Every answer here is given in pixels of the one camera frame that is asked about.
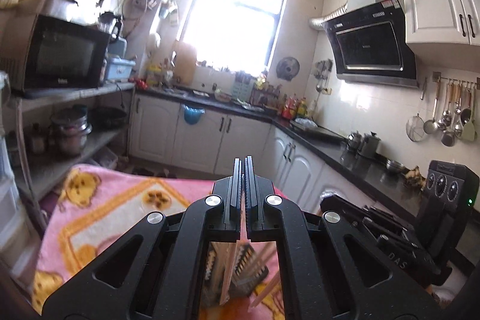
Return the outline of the dark green utensil basket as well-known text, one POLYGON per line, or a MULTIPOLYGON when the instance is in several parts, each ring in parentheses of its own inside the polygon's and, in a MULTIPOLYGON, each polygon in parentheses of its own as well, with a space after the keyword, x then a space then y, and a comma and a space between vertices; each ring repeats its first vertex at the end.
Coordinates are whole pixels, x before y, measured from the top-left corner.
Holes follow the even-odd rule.
MULTIPOLYGON (((206 306, 220 304, 222 280, 228 243, 213 242, 208 247, 208 257, 202 285, 202 303, 206 306)), ((229 287, 229 298, 250 296, 253 290, 269 275, 266 265, 257 262, 256 251, 249 243, 240 243, 229 287)))

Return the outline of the wooden chopstick pair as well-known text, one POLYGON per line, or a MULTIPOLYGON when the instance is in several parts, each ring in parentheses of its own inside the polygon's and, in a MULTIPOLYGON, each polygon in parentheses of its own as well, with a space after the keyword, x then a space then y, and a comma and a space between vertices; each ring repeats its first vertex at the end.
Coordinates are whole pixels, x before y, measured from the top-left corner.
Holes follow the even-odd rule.
POLYGON ((233 269, 236 262, 236 254, 238 250, 238 246, 241 243, 241 239, 246 237, 247 229, 246 229, 246 202, 245 202, 245 194, 241 194, 241 211, 240 211, 240 238, 236 240, 234 243, 228 243, 226 247, 226 261, 224 267, 224 276, 222 280, 222 289, 220 294, 220 305, 224 305, 230 299, 230 283, 232 282, 233 278, 233 269))

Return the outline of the white base kitchen cabinets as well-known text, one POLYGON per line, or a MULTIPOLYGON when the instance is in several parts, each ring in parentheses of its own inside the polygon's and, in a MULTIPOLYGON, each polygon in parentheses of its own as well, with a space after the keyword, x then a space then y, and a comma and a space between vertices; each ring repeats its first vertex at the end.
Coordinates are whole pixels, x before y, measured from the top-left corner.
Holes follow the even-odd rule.
POLYGON ((317 212, 324 196, 338 194, 359 207, 374 200, 336 174, 315 153, 264 121, 203 108, 186 121, 190 105, 135 93, 129 152, 167 166, 228 175, 236 158, 253 158, 256 174, 303 210, 317 212))

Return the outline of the hanging steel ladle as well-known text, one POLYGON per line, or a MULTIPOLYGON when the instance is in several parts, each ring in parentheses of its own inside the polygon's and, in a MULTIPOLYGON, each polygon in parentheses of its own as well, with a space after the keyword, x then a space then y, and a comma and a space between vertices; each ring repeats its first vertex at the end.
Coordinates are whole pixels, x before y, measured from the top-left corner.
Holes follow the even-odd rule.
POLYGON ((437 130, 436 115, 437 115, 437 109, 439 104, 440 91, 441 91, 441 79, 437 79, 435 95, 433 99, 432 115, 431 115, 431 118, 424 123, 424 127, 423 127, 423 130, 427 135, 432 135, 437 130))

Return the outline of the steel kettle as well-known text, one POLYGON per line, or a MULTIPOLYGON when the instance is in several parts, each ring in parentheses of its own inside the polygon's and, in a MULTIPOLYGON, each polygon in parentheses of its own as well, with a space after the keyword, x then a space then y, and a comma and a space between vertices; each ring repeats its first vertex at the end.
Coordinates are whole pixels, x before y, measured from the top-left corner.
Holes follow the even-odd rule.
POLYGON ((374 159, 380 141, 381 139, 377 136, 376 132, 365 133, 360 141, 357 154, 360 155, 360 157, 374 159))

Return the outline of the blue hanging bin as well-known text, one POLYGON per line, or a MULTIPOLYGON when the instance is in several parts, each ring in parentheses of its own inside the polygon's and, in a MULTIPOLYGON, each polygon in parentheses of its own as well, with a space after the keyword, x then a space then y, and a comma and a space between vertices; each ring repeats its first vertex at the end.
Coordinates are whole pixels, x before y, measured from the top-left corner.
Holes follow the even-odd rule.
POLYGON ((183 105, 182 108, 184 110, 183 118, 189 125, 196 125, 205 114, 203 108, 194 108, 188 105, 183 105))

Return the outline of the pink cartoon bear blanket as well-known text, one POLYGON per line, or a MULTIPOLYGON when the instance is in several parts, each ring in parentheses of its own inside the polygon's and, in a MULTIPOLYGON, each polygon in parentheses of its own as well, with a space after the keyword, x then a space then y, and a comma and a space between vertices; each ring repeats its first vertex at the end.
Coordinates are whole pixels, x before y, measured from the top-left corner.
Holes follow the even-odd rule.
POLYGON ((146 214, 184 211, 208 196, 214 182, 157 179, 78 165, 60 186, 57 205, 41 243, 32 283, 32 307, 46 299, 146 214))

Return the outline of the black range hood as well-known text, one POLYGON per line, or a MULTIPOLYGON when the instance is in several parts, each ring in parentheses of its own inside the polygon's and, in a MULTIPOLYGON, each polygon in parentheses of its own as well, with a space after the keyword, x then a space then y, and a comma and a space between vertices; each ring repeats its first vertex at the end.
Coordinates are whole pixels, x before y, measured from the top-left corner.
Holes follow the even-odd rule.
POLYGON ((418 87, 416 57, 406 44, 399 0, 382 0, 347 13, 338 9, 328 18, 310 19, 309 24, 326 32, 338 79, 418 87))

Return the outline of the stacked steel pots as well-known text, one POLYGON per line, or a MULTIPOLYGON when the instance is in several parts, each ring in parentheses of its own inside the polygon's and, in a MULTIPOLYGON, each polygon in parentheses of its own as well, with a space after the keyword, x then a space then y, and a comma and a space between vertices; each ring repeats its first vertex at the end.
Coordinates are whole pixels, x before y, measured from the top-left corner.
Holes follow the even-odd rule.
POLYGON ((58 150, 69 157, 80 155, 86 147, 93 128, 88 119, 88 109, 75 105, 50 116, 51 134, 58 150))

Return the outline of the blue dish drainer box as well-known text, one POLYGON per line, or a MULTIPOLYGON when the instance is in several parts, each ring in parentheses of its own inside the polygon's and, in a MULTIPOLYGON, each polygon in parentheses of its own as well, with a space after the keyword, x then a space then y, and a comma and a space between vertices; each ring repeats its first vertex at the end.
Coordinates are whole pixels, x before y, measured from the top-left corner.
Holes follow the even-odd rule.
POLYGON ((136 65, 134 60, 126 59, 127 41, 120 37, 107 47, 105 80, 125 81, 131 76, 136 65))

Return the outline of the metal shelf rack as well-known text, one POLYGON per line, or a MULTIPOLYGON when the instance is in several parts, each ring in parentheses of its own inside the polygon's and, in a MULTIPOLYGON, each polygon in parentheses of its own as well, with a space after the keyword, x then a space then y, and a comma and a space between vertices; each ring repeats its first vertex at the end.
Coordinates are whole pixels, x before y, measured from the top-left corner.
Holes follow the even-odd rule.
POLYGON ((40 210, 39 201, 58 184, 72 166, 87 160, 113 140, 123 127, 112 130, 94 130, 89 115, 75 108, 61 110, 50 115, 47 139, 55 142, 55 148, 43 154, 28 154, 24 137, 23 114, 31 110, 45 109, 58 103, 110 93, 123 93, 134 89, 129 82, 108 83, 100 88, 76 90, 60 95, 38 99, 14 100, 16 113, 16 140, 19 151, 21 175, 16 177, 19 190, 35 210, 40 210))

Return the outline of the plastic drawer tower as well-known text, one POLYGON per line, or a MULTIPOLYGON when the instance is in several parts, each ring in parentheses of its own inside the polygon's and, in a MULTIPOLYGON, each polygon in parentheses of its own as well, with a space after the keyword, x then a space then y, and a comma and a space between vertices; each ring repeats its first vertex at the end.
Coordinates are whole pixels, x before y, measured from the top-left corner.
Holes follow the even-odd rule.
POLYGON ((1 259, 13 263, 30 239, 29 218, 16 187, 1 115, 1 259))

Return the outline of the black blender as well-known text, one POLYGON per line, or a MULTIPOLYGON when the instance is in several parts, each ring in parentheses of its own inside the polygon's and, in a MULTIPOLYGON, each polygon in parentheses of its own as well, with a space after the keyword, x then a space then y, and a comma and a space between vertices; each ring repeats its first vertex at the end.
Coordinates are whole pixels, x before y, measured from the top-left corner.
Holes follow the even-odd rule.
POLYGON ((120 38, 123 23, 122 15, 116 15, 112 11, 105 11, 97 19, 97 28, 99 31, 109 34, 110 42, 115 43, 120 38))

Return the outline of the black microwave oven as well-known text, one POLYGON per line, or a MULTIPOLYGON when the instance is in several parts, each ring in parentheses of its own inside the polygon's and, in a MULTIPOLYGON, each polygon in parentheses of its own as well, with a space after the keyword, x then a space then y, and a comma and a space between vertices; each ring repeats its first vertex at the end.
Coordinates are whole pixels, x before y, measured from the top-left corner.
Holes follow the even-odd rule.
POLYGON ((27 93, 98 87, 110 35, 35 14, 10 18, 1 39, 1 70, 13 90, 27 93))

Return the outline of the white upper wall cabinet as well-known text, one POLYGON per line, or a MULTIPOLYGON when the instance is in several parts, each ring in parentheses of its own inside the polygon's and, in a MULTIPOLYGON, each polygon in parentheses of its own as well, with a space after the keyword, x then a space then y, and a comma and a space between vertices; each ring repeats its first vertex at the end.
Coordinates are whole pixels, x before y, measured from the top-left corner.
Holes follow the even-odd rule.
POLYGON ((408 44, 479 45, 479 0, 403 0, 408 44))

